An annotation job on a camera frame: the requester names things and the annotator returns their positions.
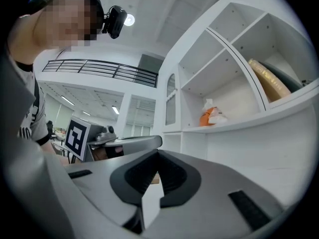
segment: black camera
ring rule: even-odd
[[[122,7],[118,5],[112,6],[103,20],[104,27],[102,33],[109,33],[112,39],[118,38],[127,16],[128,14]]]

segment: window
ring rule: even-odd
[[[165,125],[170,125],[175,123],[175,74],[172,74],[168,79],[167,83],[167,101],[166,101],[166,121]]]

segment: cabinet door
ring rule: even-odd
[[[180,131],[180,86],[176,65],[166,81],[164,132]]]

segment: black slot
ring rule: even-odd
[[[134,233],[140,234],[145,230],[143,212],[141,207],[138,207],[133,217],[129,219],[124,225],[124,228],[131,230]]]
[[[270,221],[267,215],[245,194],[244,191],[240,190],[233,192],[228,194],[228,196],[252,230],[257,230]]]
[[[75,178],[79,178],[85,175],[89,175],[92,172],[90,170],[81,170],[81,171],[77,171],[77,172],[73,172],[73,173],[69,173],[69,176],[71,179],[75,179]]]

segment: white t-shirt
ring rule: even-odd
[[[37,84],[35,84],[33,66],[16,63],[11,57],[9,59],[26,88],[34,95],[34,87]],[[39,86],[38,93],[38,102],[35,101],[31,105],[17,134],[19,137],[36,141],[39,145],[44,145],[50,140],[50,135],[45,122],[44,93]]]

